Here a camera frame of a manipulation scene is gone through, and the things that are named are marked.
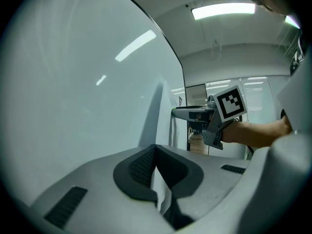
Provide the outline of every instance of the white wall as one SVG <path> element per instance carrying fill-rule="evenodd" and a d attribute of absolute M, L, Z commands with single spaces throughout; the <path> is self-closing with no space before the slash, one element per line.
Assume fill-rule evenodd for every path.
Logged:
<path fill-rule="evenodd" d="M 115 59 L 149 30 L 154 39 Z M 87 161 L 155 144 L 158 116 L 170 128 L 172 105 L 160 104 L 166 96 L 177 101 L 170 90 L 184 87 L 181 65 L 130 0 L 28 0 L 6 33 L 1 174 L 27 205 Z M 186 122 L 175 132 L 176 147 L 185 148 Z"/>
<path fill-rule="evenodd" d="M 269 45 L 231 45 L 197 52 L 180 60 L 183 65 L 185 85 L 193 86 L 208 81 L 228 78 L 289 75 L 290 59 L 284 52 Z"/>

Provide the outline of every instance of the forearm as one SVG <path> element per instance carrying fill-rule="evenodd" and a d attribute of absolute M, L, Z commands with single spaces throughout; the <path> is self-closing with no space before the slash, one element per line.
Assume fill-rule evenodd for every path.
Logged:
<path fill-rule="evenodd" d="M 286 118 L 268 124 L 234 121 L 222 131 L 222 141 L 260 148 L 271 146 L 277 138 L 290 132 L 291 127 Z"/>

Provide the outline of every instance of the ceiling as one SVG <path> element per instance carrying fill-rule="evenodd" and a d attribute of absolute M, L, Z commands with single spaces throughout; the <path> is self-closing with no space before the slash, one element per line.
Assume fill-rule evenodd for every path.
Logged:
<path fill-rule="evenodd" d="M 135 0 L 159 25 L 178 57 L 233 44 L 284 45 L 298 30 L 284 17 L 257 6 L 255 14 L 221 15 L 195 20 L 191 9 L 226 2 L 251 0 Z"/>

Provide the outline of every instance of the black rubber pad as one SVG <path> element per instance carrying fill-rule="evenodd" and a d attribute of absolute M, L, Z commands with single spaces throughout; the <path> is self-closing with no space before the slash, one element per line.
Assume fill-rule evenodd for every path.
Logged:
<path fill-rule="evenodd" d="M 61 200 L 44 217 L 51 224 L 63 229 L 75 209 L 87 193 L 87 189 L 81 187 L 71 188 Z"/>
<path fill-rule="evenodd" d="M 224 165 L 221 167 L 221 169 L 237 173 L 237 174 L 243 174 L 245 171 L 245 168 L 237 167 L 237 166 L 230 166 L 230 165 Z"/>

